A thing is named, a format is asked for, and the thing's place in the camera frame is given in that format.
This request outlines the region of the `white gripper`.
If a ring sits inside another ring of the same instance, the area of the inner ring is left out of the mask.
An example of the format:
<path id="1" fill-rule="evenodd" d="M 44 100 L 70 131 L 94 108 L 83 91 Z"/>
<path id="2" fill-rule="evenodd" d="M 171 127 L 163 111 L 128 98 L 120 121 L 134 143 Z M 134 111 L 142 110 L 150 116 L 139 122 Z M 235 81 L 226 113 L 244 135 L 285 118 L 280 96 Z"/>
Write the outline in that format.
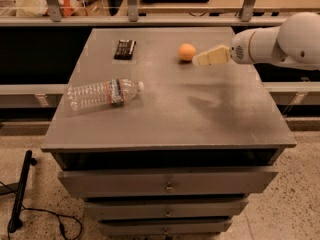
<path id="1" fill-rule="evenodd" d="M 192 62 L 197 66 L 216 65 L 228 63 L 232 58 L 239 64 L 253 64 L 250 55 L 250 43 L 255 33 L 254 29 L 237 33 L 231 40 L 230 48 L 225 45 L 217 45 L 193 57 Z"/>

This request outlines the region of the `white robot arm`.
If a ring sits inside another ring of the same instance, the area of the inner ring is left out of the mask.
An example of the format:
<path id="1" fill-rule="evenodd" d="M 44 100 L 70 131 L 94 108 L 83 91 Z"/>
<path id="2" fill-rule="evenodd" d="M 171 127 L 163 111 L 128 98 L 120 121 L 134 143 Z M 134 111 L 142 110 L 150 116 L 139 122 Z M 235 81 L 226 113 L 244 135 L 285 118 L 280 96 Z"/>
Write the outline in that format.
<path id="1" fill-rule="evenodd" d="M 320 69 L 320 15 L 298 13 L 280 26 L 248 29 L 236 34 L 229 47 L 217 45 L 196 55 L 197 66 L 267 63 L 299 70 Z"/>

